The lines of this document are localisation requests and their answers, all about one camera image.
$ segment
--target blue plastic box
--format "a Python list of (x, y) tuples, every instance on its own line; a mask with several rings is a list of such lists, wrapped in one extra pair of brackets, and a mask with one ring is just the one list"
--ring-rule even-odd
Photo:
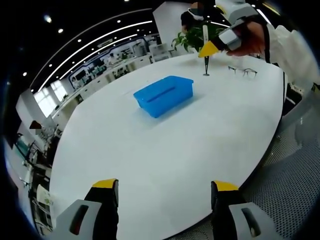
[(167, 76), (137, 91), (133, 96), (142, 109), (147, 111), (150, 116), (158, 118), (191, 98), (194, 94), (193, 83), (194, 81), (191, 79)]

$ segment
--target black strap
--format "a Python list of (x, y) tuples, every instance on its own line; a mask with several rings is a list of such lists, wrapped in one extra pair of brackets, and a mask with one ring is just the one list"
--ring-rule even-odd
[(250, 19), (251, 22), (255, 22), (257, 24), (260, 24), (262, 26), (263, 29), (263, 35), (264, 35), (264, 57), (265, 57), (265, 61), (270, 64), (270, 35), (269, 35), (269, 30), (267, 27), (267, 23), (257, 17), (253, 17)]
[(264, 33), (264, 57), (265, 61), (269, 64), (270, 63), (270, 35), (269, 35), (269, 30), (267, 27), (267, 24), (262, 24), (262, 29)]

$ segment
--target ceiling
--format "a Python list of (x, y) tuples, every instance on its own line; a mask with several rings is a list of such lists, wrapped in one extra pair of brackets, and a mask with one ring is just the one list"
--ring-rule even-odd
[[(92, 48), (97, 50), (98, 44), (111, 38), (117, 37), (119, 40), (133, 34), (142, 36), (148, 32), (157, 33), (153, 10), (163, 2), (165, 1), (116, 0), (109, 3), (109, 1), (90, 0), (83, 5), (78, 1), (72, 4), (71, 1), (66, 3), (60, 0), (41, 1), (37, 5), (32, 5), (25, 0), (9, 2), (5, 13), (8, 23), (7, 47), (10, 49), (7, 57), (6, 79), (10, 82), (9, 90), (14, 90), (9, 94), (10, 98), (16, 100), (17, 96), (19, 97), (19, 94), (27, 88), (34, 89), (36, 92), (47, 79), (47, 85), (56, 81), (74, 66), (73, 62), (78, 63), (93, 52)], [(193, 3), (194, 1), (176, 0), (175, 2)], [(214, 0), (201, 2), (207, 2), (206, 10), (211, 13), (211, 20), (223, 23), (223, 17), (218, 12), (212, 14), (212, 11), (216, 11), (213, 7)], [(143, 9), (149, 10), (125, 14)], [(121, 14), (124, 15), (103, 22)], [(45, 15), (50, 16), (51, 23), (45, 21)], [(92, 43), (51, 76), (64, 60), (92, 40), (116, 29), (145, 21), (153, 22), (121, 30)]]

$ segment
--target eyeglasses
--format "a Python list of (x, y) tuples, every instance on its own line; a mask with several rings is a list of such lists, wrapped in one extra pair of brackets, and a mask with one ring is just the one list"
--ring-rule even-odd
[(242, 75), (243, 77), (245, 75), (247, 75), (251, 79), (254, 79), (257, 76), (257, 73), (258, 73), (257, 71), (255, 71), (255, 70), (253, 70), (251, 68), (238, 69), (238, 68), (234, 68), (232, 66), (228, 66), (228, 69), (229, 70), (233, 70), (234, 74), (237, 74), (237, 72), (240, 71), (240, 73), (243, 73), (243, 75)]

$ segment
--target green plant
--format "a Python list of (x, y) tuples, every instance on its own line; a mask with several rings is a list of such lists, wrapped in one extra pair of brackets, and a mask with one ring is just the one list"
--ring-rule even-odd
[(177, 38), (173, 39), (171, 46), (177, 50), (177, 46), (181, 45), (188, 52), (188, 47), (195, 48), (197, 52), (204, 46), (203, 25), (207, 24), (209, 39), (213, 39), (224, 28), (217, 27), (212, 23), (202, 23), (201, 25), (192, 27), (186, 34), (179, 32)]

